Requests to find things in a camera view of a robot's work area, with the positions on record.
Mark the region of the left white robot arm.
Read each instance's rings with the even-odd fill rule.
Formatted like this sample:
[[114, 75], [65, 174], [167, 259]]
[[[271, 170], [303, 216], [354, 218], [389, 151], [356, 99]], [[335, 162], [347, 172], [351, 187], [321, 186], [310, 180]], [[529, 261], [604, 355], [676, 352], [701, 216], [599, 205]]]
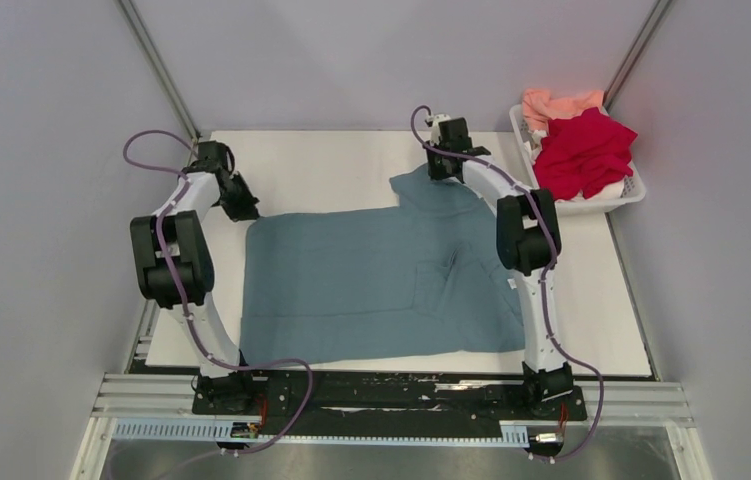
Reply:
[[256, 220], [258, 200], [228, 145], [202, 141], [189, 151], [194, 158], [176, 171], [170, 197], [130, 222], [138, 286], [161, 309], [180, 311], [179, 323], [199, 360], [197, 399], [243, 414], [255, 405], [257, 388], [214, 304], [215, 270], [202, 221], [214, 207], [233, 222]]

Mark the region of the teal blue t-shirt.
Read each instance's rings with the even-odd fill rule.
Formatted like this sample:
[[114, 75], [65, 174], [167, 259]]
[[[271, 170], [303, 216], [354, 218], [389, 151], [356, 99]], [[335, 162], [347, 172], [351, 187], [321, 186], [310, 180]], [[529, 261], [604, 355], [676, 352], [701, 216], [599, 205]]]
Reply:
[[290, 213], [249, 227], [240, 324], [247, 361], [524, 348], [488, 204], [423, 168], [390, 185], [393, 207]]

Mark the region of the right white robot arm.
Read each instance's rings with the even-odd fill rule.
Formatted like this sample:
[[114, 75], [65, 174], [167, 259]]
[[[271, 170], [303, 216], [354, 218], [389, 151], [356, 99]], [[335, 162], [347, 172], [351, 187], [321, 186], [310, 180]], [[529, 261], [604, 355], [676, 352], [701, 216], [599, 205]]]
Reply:
[[457, 181], [495, 210], [496, 251], [515, 281], [525, 332], [522, 403], [531, 415], [547, 417], [574, 390], [571, 365], [555, 335], [552, 293], [561, 250], [555, 201], [548, 190], [516, 180], [489, 150], [474, 145], [464, 118], [429, 114], [425, 125], [429, 177]]

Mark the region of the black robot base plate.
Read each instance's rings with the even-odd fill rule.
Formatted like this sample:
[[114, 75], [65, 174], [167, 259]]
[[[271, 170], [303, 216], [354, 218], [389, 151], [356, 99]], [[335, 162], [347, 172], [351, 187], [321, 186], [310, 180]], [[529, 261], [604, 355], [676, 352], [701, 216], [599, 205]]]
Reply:
[[574, 390], [543, 404], [530, 404], [521, 374], [457, 374], [376, 371], [248, 370], [255, 395], [247, 403], [216, 406], [197, 399], [196, 369], [141, 367], [131, 374], [186, 375], [194, 392], [185, 420], [235, 421], [271, 438], [294, 435], [483, 437], [504, 424], [539, 422], [563, 428], [590, 420], [589, 405], [602, 413], [604, 382], [573, 378]]

